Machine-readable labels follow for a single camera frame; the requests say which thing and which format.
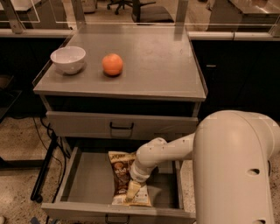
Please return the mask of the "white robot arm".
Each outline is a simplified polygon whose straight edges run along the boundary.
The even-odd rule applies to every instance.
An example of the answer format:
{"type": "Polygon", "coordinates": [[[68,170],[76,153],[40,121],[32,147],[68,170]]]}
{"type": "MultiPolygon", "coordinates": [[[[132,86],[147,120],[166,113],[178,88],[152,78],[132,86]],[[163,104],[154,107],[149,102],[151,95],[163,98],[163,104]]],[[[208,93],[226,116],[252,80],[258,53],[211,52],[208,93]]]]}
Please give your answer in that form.
{"type": "Polygon", "coordinates": [[[268,161],[280,151],[280,127],[266,115],[223,110],[194,133],[142,145],[130,176],[145,182],[166,161],[192,160],[196,224],[275,224],[268,161]]]}

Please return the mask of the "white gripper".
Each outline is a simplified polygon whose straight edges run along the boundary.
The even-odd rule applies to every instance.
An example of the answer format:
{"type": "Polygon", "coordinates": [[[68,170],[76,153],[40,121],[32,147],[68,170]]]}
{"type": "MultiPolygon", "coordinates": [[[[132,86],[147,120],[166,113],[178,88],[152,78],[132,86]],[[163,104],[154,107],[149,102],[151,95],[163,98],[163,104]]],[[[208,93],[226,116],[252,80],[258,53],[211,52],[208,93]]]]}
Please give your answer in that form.
{"type": "Polygon", "coordinates": [[[153,167],[143,167],[137,161],[134,161],[130,167],[129,174],[133,180],[129,182],[128,191],[126,193],[126,201],[132,201],[141,188],[140,183],[144,183],[151,175],[153,167]]]}

